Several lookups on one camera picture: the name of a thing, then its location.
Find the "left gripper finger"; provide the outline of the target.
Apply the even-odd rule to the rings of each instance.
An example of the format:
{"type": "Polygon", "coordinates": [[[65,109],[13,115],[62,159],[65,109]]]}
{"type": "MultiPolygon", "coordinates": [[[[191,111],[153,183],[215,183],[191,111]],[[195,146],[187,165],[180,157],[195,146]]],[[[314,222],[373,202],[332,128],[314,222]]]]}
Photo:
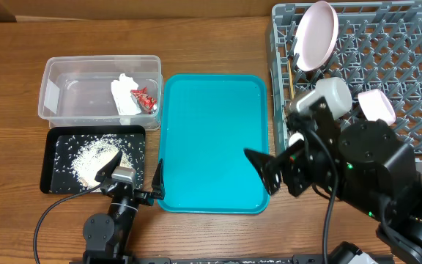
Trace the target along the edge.
{"type": "Polygon", "coordinates": [[[119,150],[116,155],[103,166],[95,175],[95,180],[99,183],[104,182],[107,178],[111,178],[114,170],[121,164],[122,151],[119,150]]]}
{"type": "Polygon", "coordinates": [[[155,199],[163,200],[166,191],[163,180],[163,159],[160,159],[152,179],[152,195],[155,199]]]}

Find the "white cup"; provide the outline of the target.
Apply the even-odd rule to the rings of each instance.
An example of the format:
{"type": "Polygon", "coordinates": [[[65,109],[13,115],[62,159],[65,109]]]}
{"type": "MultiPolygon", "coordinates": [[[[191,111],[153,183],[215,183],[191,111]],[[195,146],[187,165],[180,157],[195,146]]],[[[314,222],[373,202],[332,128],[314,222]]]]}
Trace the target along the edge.
{"type": "Polygon", "coordinates": [[[300,132],[294,132],[288,138],[288,146],[291,147],[293,144],[300,140],[304,141],[304,135],[302,135],[300,132]]]}

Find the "rice leftovers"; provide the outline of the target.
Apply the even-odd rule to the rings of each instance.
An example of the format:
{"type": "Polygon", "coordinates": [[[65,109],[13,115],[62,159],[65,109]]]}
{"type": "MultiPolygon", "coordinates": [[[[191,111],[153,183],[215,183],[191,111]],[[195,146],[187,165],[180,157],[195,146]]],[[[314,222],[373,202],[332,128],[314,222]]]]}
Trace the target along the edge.
{"type": "Polygon", "coordinates": [[[122,152],[120,166],[134,169],[144,182],[145,141],[142,134],[63,135],[57,139],[52,183],[55,191],[83,191],[99,183],[97,172],[122,152]]]}

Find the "white tissue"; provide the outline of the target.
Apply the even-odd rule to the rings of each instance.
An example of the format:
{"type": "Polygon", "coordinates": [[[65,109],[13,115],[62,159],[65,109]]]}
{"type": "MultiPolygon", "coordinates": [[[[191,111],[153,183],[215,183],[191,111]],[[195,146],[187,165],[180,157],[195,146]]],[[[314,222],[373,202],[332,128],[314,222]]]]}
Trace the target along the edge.
{"type": "Polygon", "coordinates": [[[111,94],[119,115],[137,115],[141,113],[141,108],[131,92],[137,89],[138,84],[132,77],[126,76],[125,73],[120,74],[118,79],[111,82],[111,94]]]}

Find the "grey bowl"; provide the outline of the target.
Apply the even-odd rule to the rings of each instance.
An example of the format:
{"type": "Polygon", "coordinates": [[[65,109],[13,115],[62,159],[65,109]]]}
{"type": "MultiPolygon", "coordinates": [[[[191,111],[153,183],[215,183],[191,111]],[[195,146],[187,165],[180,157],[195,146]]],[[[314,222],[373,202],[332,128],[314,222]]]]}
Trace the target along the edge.
{"type": "Polygon", "coordinates": [[[343,79],[324,78],[316,82],[315,90],[327,102],[333,119],[338,119],[352,109],[352,95],[343,79]]]}

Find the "red snack wrapper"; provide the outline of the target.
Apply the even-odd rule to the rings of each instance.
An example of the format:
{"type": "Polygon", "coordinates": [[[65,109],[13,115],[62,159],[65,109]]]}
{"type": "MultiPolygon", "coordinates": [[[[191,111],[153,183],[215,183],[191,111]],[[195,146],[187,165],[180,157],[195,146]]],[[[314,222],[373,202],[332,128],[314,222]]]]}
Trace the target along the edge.
{"type": "Polygon", "coordinates": [[[138,104],[146,113],[151,114],[158,109],[158,102],[154,97],[147,94],[147,87],[132,89],[130,93],[136,98],[138,104]]]}

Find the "wooden chopstick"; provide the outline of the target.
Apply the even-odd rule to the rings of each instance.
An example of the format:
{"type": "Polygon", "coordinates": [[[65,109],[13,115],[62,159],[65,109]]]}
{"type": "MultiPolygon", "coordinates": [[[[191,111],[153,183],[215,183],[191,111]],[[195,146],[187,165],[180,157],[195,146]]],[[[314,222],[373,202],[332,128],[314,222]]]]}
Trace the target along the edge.
{"type": "Polygon", "coordinates": [[[293,85],[293,79],[292,79],[292,65],[291,61],[288,59],[288,75],[289,75],[289,92],[290,92],[290,98],[293,100],[295,98],[295,89],[293,85]]]}

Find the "large pink plate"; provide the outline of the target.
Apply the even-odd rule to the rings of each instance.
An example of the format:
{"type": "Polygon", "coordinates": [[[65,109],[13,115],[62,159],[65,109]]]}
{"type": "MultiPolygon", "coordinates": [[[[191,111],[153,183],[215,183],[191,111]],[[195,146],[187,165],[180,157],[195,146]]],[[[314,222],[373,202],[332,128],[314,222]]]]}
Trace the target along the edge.
{"type": "Polygon", "coordinates": [[[308,72],[321,67],[331,56],[338,37],[338,16],[326,1],[313,3],[301,18],[295,37],[296,66],[308,72]]]}

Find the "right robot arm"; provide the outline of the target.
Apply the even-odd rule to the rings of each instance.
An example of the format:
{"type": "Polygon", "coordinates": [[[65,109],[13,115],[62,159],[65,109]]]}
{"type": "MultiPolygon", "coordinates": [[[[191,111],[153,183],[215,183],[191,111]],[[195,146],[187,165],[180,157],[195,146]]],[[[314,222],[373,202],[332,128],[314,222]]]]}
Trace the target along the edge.
{"type": "Polygon", "coordinates": [[[336,199],[380,224],[377,237],[405,263],[422,263],[422,177],[413,148],[400,141],[382,120],[360,121],[340,129],[327,101],[320,98],[306,113],[292,112],[286,124],[302,139],[277,156],[246,149],[246,158],[268,194],[282,184],[293,197],[308,187],[324,190],[329,205],[322,235],[322,261],[349,263],[361,255],[343,242],[327,251],[336,199]]]}

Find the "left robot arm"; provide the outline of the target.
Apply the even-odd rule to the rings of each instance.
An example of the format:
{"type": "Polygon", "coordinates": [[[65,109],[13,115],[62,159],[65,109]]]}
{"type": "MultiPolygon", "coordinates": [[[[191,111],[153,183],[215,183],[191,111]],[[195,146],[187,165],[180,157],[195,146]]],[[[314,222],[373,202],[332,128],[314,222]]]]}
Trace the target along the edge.
{"type": "Polygon", "coordinates": [[[139,205],[152,206],[164,199],[163,162],[158,163],[152,180],[152,190],[140,187],[136,170],[120,166],[122,152],[118,152],[95,175],[103,195],[111,198],[107,213],[90,216],[83,228],[86,249],[83,263],[134,263],[127,252],[127,242],[139,205]]]}

